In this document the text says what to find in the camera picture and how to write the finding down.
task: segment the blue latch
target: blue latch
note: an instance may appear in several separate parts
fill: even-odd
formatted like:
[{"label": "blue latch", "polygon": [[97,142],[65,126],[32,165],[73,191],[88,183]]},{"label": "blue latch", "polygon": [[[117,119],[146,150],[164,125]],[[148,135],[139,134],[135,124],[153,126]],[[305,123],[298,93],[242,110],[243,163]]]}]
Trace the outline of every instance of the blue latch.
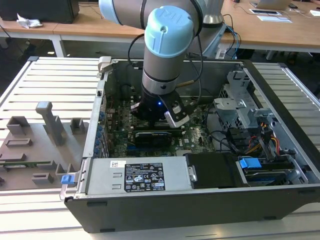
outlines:
[{"label": "blue latch", "polygon": [[255,157],[242,158],[239,161],[241,168],[243,169],[260,169],[262,168],[260,161]]},{"label": "blue latch", "polygon": [[63,175],[61,178],[61,184],[76,184],[75,175]]}]

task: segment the floor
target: floor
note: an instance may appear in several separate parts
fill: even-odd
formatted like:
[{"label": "floor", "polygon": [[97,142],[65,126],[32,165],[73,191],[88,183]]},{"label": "floor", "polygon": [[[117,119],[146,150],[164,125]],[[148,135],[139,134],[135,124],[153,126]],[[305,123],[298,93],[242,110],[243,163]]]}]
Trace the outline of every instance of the floor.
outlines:
[{"label": "floor", "polygon": [[[37,39],[8,39],[8,49],[0,48],[0,95],[15,78],[29,56],[55,57],[54,47],[49,40]],[[127,57],[128,43],[105,43],[65,41],[65,51],[73,58],[99,58],[101,56]],[[143,44],[136,44],[132,48],[131,57],[143,57]],[[278,52],[271,61],[266,60],[267,51],[256,50],[252,62],[285,63],[290,70],[314,93],[320,85],[320,63],[310,63],[309,53],[299,53],[295,65],[287,62],[288,52]]]}]

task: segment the laptop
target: laptop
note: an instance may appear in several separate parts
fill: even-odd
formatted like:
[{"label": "laptop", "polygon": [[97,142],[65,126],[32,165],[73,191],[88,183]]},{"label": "laptop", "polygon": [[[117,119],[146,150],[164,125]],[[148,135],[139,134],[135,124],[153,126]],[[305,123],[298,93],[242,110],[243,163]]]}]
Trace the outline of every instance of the laptop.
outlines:
[{"label": "laptop", "polygon": [[292,0],[260,0],[259,2],[251,1],[250,3],[257,9],[284,10],[291,2]]}]

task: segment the motherboard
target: motherboard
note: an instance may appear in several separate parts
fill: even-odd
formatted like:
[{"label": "motherboard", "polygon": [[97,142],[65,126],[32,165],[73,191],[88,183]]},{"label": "motherboard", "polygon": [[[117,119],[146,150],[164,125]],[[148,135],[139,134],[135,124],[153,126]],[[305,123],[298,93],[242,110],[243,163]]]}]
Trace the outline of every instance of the motherboard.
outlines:
[{"label": "motherboard", "polygon": [[[185,98],[183,101],[189,104],[192,100]],[[150,126],[149,122],[132,115],[132,99],[107,102],[107,117],[100,124],[107,134],[107,152],[111,158],[170,157],[215,151],[212,137],[204,125],[206,104],[199,105],[185,125],[170,128],[165,119]]]}]

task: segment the warning label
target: warning label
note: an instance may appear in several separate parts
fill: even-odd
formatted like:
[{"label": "warning label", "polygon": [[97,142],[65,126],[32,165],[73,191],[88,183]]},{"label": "warning label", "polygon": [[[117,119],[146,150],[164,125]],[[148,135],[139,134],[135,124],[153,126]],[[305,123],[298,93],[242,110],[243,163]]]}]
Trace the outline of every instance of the warning label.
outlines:
[{"label": "warning label", "polygon": [[166,190],[162,163],[126,164],[124,175],[127,193]]}]

